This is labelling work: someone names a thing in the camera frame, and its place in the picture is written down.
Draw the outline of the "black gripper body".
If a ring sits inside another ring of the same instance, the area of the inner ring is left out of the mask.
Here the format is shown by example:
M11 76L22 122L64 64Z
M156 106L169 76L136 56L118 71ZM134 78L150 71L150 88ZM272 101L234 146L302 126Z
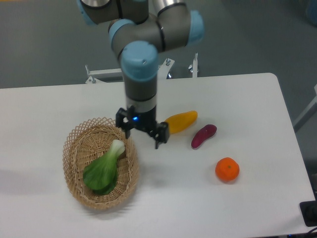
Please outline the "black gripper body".
M147 112L136 112L134 107L131 106L127 110L123 110L123 118L127 121L123 124L123 131L125 136L130 136L130 130L136 129L147 133L149 136L158 136L158 123L156 120L156 109L154 106L150 111Z

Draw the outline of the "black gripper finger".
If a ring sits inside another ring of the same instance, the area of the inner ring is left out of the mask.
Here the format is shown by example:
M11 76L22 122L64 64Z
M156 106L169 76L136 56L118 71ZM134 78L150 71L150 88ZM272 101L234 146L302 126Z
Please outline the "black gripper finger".
M121 128L125 134L125 138L130 137L131 124L128 119L128 112L124 108L120 108L115 115L116 127Z
M148 135L155 140L155 149L158 149L161 144L166 144L169 140L169 125L167 122L156 123L150 129Z

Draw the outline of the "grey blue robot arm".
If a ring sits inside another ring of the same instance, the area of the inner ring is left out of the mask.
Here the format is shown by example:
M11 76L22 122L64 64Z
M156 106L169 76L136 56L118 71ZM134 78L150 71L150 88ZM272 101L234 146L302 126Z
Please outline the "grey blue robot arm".
M87 24L109 23L109 42L126 95L126 108L116 113L116 126L126 137L136 129L156 145L165 144L168 124L156 120L159 53L200 42L205 34L203 17L183 0L156 0L155 14L150 14L146 0L79 0L77 5Z

